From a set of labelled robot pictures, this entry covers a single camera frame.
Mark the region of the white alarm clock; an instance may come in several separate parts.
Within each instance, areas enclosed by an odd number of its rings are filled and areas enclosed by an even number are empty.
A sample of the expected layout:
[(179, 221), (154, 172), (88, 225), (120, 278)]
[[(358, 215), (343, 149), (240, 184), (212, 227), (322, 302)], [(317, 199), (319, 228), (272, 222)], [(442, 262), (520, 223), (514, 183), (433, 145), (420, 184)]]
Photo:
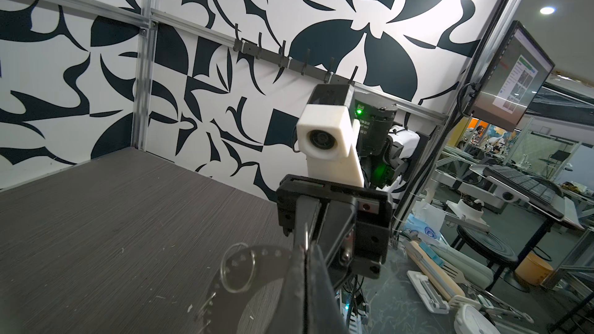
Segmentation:
[(456, 334), (500, 334), (496, 326), (470, 305), (461, 306), (455, 316)]

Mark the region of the black wall hook rack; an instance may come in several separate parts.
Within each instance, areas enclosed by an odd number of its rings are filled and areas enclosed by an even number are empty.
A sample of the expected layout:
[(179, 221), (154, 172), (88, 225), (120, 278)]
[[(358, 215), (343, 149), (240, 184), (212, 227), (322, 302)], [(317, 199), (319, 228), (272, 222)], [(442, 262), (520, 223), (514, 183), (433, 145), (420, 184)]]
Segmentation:
[(240, 37), (239, 25), (235, 23), (234, 28), (234, 44), (233, 51), (240, 55), (250, 56), (254, 60), (263, 60), (265, 62), (275, 64), (280, 75), (285, 70), (297, 72), (300, 76), (311, 77), (315, 80), (320, 80), (325, 84), (348, 84), (351, 87), (357, 86), (354, 77), (357, 76), (359, 66), (355, 66), (349, 78), (341, 76), (338, 70), (338, 62), (335, 57), (331, 57), (328, 65), (324, 69), (320, 69), (313, 62), (312, 50), (307, 49), (305, 55), (300, 60), (287, 54), (286, 41), (278, 48), (276, 52), (268, 50), (262, 46), (262, 33), (258, 34), (258, 41), (256, 43)]

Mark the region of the black keyboard on stand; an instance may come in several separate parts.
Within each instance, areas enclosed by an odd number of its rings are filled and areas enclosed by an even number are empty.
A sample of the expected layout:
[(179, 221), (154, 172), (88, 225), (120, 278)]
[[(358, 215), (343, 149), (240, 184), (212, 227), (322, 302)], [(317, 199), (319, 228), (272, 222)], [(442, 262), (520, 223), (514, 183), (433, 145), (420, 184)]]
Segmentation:
[(577, 217), (574, 203), (569, 198), (559, 196), (551, 186), (536, 177), (504, 165), (484, 165), (479, 173), (554, 221), (568, 228), (584, 229)]

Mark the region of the wooden handled tool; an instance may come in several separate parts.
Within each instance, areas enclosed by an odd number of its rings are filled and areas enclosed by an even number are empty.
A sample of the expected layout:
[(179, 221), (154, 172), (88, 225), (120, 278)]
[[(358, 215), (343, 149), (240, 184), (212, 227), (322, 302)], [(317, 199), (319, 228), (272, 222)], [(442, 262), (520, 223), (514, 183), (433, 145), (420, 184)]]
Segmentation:
[(404, 245), (407, 255), (419, 266), (447, 302), (456, 296), (466, 296), (461, 287), (421, 249), (416, 241), (405, 241)]

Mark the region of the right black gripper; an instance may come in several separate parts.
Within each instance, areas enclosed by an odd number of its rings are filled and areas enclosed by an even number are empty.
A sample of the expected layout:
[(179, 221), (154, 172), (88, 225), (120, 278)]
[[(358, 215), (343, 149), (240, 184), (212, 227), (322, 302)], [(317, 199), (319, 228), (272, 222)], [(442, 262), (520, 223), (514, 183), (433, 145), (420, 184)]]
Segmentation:
[(303, 248), (321, 248), (334, 290), (352, 275), (379, 278), (393, 215), (387, 193), (287, 175), (276, 203), (284, 234)]

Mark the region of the black round stool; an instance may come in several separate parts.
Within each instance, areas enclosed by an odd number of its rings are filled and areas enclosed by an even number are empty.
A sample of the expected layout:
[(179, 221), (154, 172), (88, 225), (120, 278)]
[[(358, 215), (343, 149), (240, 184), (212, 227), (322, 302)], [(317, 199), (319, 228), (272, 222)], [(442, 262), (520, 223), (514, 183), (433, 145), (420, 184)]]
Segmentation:
[(456, 250), (460, 251), (467, 244), (487, 260), (489, 269), (497, 266), (497, 270), (493, 273), (493, 281), (485, 288), (486, 291), (489, 292), (493, 288), (506, 270), (511, 271), (518, 265), (518, 256), (514, 250), (493, 233), (484, 233), (463, 226), (457, 226), (456, 232), (457, 237), (453, 241)]

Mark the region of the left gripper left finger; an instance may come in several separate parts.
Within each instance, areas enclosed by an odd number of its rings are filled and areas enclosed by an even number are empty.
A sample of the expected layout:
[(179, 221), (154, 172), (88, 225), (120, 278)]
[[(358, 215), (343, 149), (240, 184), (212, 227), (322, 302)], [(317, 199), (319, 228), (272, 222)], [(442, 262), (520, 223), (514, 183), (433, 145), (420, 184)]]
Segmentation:
[(306, 332), (306, 251), (295, 247), (278, 305), (265, 333)]

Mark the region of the wall mounted monitor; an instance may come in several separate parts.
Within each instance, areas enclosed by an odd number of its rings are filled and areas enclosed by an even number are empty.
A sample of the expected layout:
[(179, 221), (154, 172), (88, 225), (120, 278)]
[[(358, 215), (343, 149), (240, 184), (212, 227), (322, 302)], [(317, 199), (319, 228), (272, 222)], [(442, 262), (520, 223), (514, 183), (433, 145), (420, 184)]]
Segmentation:
[(549, 55), (523, 24), (515, 20), (464, 113), (505, 131), (513, 131), (554, 68)]

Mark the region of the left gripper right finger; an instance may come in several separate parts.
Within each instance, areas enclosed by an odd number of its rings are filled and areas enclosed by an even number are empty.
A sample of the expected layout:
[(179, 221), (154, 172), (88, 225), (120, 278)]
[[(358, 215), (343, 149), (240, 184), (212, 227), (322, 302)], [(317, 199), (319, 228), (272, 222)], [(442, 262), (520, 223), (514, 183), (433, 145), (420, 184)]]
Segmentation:
[(312, 243), (305, 264), (305, 333), (348, 333), (321, 248)]

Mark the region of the white plastic holder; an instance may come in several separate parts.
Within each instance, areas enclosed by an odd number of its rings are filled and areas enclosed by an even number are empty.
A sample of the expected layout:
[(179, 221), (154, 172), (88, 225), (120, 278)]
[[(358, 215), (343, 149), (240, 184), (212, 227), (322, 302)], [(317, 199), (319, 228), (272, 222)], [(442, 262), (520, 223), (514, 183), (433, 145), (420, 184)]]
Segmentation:
[(450, 312), (449, 304), (436, 291), (426, 275), (422, 272), (407, 271), (407, 276), (429, 312), (437, 315), (447, 315)]

